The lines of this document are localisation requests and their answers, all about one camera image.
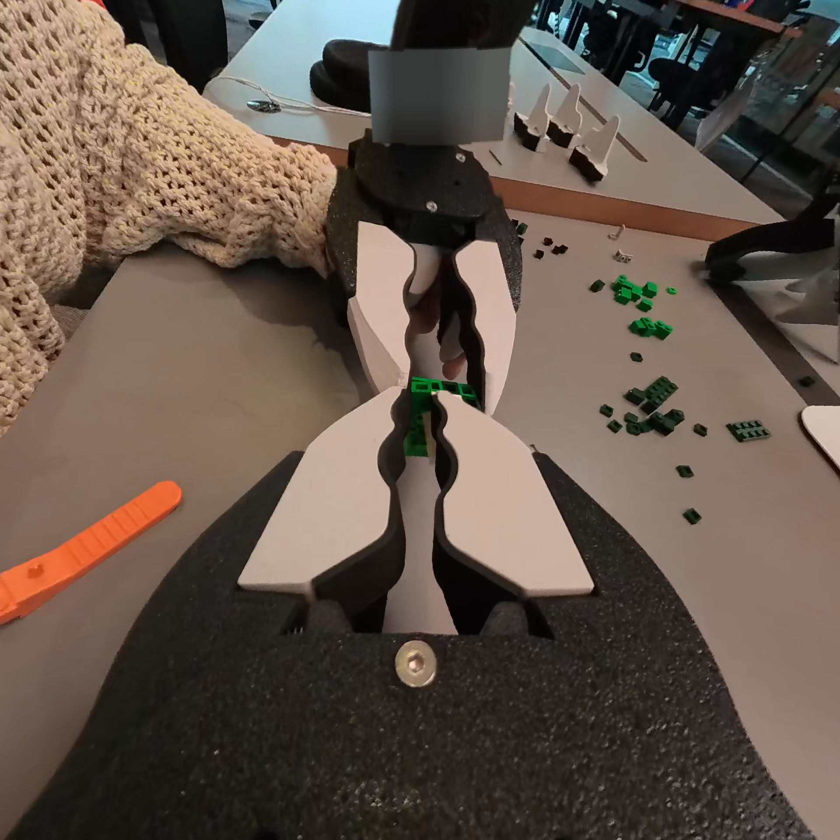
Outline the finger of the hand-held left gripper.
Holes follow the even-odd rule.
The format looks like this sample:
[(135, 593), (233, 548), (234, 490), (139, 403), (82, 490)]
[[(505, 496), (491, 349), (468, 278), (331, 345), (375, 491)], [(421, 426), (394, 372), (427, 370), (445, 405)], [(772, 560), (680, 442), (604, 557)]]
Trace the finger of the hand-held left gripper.
[(493, 415), (507, 383), (517, 327), (501, 252), (494, 241), (477, 239), (455, 252), (453, 265), (466, 380), (485, 414)]
[(348, 321), (367, 381), (378, 394), (408, 384), (410, 314), (405, 292), (416, 269), (413, 248), (388, 227), (358, 223), (355, 293)]

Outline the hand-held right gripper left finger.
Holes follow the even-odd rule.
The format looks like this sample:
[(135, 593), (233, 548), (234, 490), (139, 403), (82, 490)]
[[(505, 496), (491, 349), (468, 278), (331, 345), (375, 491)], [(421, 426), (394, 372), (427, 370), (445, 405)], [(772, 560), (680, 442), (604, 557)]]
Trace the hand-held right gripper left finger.
[(309, 602), (378, 602), (399, 581), (405, 532), (405, 388), (390, 387), (320, 433), (294, 468), (238, 586)]

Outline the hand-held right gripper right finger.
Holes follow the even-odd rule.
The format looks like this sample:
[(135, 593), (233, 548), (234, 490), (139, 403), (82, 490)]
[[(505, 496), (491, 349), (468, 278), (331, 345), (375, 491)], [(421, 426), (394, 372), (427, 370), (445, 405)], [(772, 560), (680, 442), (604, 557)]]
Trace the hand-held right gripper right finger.
[(452, 392), (433, 397), (433, 570), (446, 598), (590, 595), (595, 583), (534, 453)]

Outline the green lego assembly white brick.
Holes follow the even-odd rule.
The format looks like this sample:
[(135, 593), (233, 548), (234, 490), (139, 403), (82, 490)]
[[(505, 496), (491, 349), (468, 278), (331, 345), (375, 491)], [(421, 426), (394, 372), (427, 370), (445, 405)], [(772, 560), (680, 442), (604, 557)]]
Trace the green lego assembly white brick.
[(439, 392), (451, 392), (467, 404), (480, 408), (476, 390), (465, 382), (442, 381), (414, 376), (410, 383), (412, 414), (408, 433), (404, 439), (404, 454), (412, 457), (427, 456), (433, 397)]

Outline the person's left forearm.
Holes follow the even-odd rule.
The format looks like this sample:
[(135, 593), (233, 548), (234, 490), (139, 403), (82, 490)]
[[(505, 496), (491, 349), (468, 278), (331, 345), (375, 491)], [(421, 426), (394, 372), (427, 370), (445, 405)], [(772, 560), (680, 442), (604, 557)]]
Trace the person's left forearm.
[(169, 239), (222, 268), (329, 273), (336, 168), (204, 99), (100, 2), (2, 2), (2, 434), (60, 355), (50, 303)]

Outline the scattered bright green lego pieces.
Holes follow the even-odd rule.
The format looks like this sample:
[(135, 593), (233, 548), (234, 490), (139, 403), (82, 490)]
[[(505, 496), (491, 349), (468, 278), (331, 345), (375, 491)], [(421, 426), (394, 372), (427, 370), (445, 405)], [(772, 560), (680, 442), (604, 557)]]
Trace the scattered bright green lego pieces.
[(587, 287), (590, 293), (608, 290), (616, 304), (623, 307), (635, 308), (637, 317), (628, 323), (626, 329), (633, 335), (643, 339), (665, 341), (670, 337), (674, 328), (669, 323), (652, 318), (658, 287), (653, 282), (639, 286), (625, 275), (620, 275), (611, 284), (604, 280), (594, 280)]

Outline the scattered dark green lego pieces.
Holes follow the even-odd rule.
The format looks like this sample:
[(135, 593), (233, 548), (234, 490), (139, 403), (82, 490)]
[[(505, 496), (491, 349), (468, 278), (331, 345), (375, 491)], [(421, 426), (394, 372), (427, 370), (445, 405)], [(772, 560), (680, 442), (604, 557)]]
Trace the scattered dark green lego pieces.
[[(697, 445), (711, 441), (700, 376), (689, 372), (690, 265), (707, 242), (691, 235), (515, 212), (523, 281), (511, 371), (497, 417), (549, 455), (616, 519), (692, 538), (714, 524), (700, 491)], [(633, 256), (616, 262), (617, 249)], [(631, 334), (635, 308), (616, 304), (602, 279), (658, 287), (652, 318), (665, 341)]]

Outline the person's left hand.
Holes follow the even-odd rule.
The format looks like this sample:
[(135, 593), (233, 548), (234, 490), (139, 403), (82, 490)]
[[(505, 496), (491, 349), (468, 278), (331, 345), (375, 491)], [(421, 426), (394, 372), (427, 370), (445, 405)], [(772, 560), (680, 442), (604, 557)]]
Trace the person's left hand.
[(440, 298), (441, 289), (438, 281), (434, 282), (416, 300), (412, 299), (410, 308), (410, 332), (420, 335), (435, 332), (439, 349), (440, 376), (449, 381), (455, 381), (462, 374), (467, 365), (466, 354), (458, 343), (458, 328), (455, 321), (446, 329), (440, 327)]

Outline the black pouch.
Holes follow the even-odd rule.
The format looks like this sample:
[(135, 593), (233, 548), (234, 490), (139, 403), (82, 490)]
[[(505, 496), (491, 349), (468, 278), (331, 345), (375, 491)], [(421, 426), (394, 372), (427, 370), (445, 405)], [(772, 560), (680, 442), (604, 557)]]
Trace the black pouch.
[(346, 38), (330, 40), (322, 58), (309, 72), (311, 92), (331, 106), (371, 113), (369, 53), (387, 51), (387, 45)]

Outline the orange brick separator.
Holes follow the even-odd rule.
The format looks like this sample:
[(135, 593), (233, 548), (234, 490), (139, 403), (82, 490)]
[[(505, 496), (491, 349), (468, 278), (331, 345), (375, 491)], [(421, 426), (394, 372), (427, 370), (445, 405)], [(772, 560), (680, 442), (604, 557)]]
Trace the orange brick separator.
[(33, 613), (168, 517), (182, 498), (174, 481), (159, 482), (57, 548), (1, 573), (1, 624)]

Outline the spare hand-held gripper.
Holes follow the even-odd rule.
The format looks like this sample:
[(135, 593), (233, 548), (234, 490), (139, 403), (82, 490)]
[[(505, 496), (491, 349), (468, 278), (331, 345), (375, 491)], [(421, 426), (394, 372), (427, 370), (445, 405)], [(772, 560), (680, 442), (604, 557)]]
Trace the spare hand-held gripper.
[[(773, 362), (788, 363), (795, 348), (781, 324), (838, 327), (838, 189), (819, 195), (796, 218), (744, 229), (711, 245), (699, 273), (752, 340)], [(739, 282), (789, 282), (802, 298), (772, 319), (749, 297), (722, 292)]]

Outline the black office chair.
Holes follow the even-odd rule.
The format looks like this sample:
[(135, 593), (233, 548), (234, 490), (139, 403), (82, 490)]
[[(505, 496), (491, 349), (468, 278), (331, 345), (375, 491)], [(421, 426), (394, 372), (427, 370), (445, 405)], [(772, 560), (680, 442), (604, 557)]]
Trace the black office chair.
[(714, 81), (701, 79), (700, 71), (686, 63), (668, 58), (651, 59), (647, 71), (656, 83), (647, 110), (658, 111), (668, 104), (662, 121), (673, 131), (677, 131), (689, 110), (700, 108), (708, 111), (720, 96)]

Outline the book stand with white base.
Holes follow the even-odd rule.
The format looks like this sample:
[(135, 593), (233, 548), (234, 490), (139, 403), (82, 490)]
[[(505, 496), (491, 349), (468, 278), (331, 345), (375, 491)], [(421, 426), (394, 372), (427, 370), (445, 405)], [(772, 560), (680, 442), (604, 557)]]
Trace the book stand with white base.
[(839, 406), (810, 405), (801, 410), (801, 425), (822, 454), (839, 469)]

